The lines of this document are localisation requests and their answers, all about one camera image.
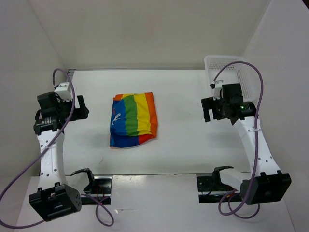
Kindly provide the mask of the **rainbow striped shorts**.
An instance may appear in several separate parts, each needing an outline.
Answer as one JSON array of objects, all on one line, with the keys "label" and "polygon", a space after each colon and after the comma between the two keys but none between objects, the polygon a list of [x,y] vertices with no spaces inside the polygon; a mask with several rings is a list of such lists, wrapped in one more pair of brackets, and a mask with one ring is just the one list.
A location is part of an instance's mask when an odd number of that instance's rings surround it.
[{"label": "rainbow striped shorts", "polygon": [[117,94],[113,98],[110,147],[129,148],[156,138],[158,129],[152,92]]}]

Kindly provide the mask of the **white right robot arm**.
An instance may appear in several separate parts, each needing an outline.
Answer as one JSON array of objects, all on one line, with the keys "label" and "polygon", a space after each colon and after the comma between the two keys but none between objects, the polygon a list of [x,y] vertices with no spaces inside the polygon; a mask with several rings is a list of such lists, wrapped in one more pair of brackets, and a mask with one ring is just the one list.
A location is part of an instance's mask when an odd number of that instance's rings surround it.
[{"label": "white right robot arm", "polygon": [[212,186],[226,186],[240,192],[247,205],[280,201],[292,180],[275,162],[264,138],[256,107],[245,102],[240,84],[224,84],[222,80],[210,85],[214,96],[201,100],[204,119],[209,122],[228,119],[237,130],[249,161],[250,173],[244,174],[232,166],[216,167]]}]

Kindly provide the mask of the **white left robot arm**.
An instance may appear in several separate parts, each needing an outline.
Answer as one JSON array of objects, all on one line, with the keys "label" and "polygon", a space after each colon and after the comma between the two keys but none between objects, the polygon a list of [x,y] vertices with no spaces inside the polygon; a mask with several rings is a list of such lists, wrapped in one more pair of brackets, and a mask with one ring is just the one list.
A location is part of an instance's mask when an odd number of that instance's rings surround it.
[{"label": "white left robot arm", "polygon": [[42,156],[38,189],[29,196],[29,204],[46,221],[52,221],[81,211],[82,200],[78,190],[68,185],[64,172],[64,128],[68,122],[87,119],[82,95],[75,101],[63,99],[55,92],[37,96],[40,109],[35,115],[34,132]]}]

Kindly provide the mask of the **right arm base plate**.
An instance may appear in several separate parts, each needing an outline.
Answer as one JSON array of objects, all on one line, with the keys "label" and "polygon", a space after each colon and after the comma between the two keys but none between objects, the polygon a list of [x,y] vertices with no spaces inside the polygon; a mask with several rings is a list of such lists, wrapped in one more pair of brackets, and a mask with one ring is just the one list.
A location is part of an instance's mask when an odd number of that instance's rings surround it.
[{"label": "right arm base plate", "polygon": [[196,181],[199,203],[218,203],[226,193],[233,190],[227,185],[216,185],[212,174],[197,174]]}]

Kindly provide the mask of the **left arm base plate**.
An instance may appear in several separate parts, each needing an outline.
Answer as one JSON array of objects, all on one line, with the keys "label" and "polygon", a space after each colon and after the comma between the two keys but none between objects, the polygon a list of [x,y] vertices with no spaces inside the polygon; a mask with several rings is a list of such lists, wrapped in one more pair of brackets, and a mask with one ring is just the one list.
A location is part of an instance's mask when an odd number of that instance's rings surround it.
[{"label": "left arm base plate", "polygon": [[112,176],[94,176],[94,181],[83,187],[82,193],[88,194],[98,201],[103,200],[103,205],[110,205],[112,180]]}]

